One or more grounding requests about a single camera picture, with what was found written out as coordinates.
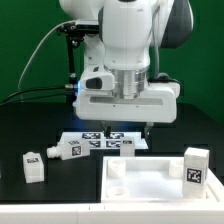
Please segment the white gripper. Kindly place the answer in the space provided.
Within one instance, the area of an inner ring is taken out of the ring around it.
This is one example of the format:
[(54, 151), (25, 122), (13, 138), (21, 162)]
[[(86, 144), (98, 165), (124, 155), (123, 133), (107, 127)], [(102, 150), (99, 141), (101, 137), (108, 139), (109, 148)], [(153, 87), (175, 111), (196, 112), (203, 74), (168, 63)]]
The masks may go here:
[[(168, 77), (147, 81), (144, 73), (113, 74), (90, 66), (81, 76), (74, 107), (83, 120), (146, 122), (142, 138), (147, 139), (154, 122), (176, 119), (180, 90), (180, 84)], [(104, 122), (104, 136), (110, 135), (111, 126)]]

